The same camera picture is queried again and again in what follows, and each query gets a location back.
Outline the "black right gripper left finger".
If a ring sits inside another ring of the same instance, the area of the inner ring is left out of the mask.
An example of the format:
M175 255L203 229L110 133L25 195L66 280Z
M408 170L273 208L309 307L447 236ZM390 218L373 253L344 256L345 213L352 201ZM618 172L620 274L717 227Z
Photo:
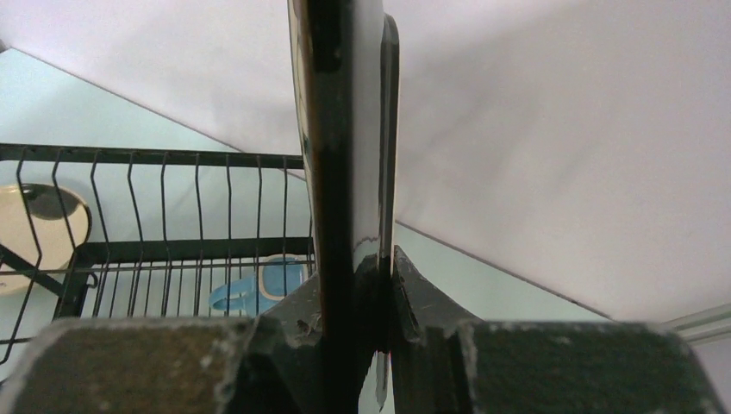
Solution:
M4 413L320 413L309 279L263 315L62 318L3 382Z

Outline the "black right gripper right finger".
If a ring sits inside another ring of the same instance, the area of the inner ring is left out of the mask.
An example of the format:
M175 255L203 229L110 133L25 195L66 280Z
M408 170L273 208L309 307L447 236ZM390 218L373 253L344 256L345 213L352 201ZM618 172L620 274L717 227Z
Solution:
M487 321L394 252L398 413L722 413L678 335L648 323Z

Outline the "blue floral mug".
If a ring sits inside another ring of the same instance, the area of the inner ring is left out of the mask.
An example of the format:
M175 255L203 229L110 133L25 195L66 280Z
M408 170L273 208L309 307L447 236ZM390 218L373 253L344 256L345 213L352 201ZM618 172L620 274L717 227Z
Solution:
M255 317L270 310L299 288L310 276L307 257L274 254L261 257L241 279L214 289L209 307L214 311L241 311Z

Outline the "square floral ceramic plate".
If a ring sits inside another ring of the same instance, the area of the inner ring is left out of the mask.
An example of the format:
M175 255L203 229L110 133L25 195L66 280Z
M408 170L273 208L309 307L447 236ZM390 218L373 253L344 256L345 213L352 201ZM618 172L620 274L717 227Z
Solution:
M291 1L291 61L320 284L324 409L355 413L382 296L379 1Z

